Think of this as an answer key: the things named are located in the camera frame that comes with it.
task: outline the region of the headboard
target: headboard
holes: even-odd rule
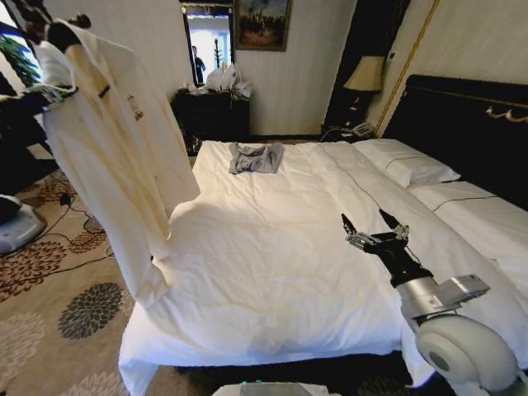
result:
[[[528,210],[528,86],[412,75],[383,137]]]

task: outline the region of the black dresser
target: black dresser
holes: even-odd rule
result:
[[[177,92],[171,99],[189,155],[196,155],[196,140],[244,142],[249,137],[249,100],[231,92],[193,95]]]

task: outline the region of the picture frame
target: picture frame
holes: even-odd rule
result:
[[[286,51],[293,0],[235,0],[237,50]]]

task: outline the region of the floral rug pattern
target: floral rug pattern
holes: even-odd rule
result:
[[[18,197],[48,225],[35,241],[0,257],[0,395],[126,396],[117,360],[134,301],[104,230],[61,171]],[[418,394],[405,388],[405,374],[401,357],[393,356],[287,367],[163,367],[147,395],[210,396],[244,380],[314,382],[343,396]]]

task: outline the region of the gray folded cloth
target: gray folded cloth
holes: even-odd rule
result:
[[[229,172],[233,175],[245,171],[276,173],[281,165],[284,147],[281,143],[266,144],[257,148],[231,143],[229,151],[233,155]]]

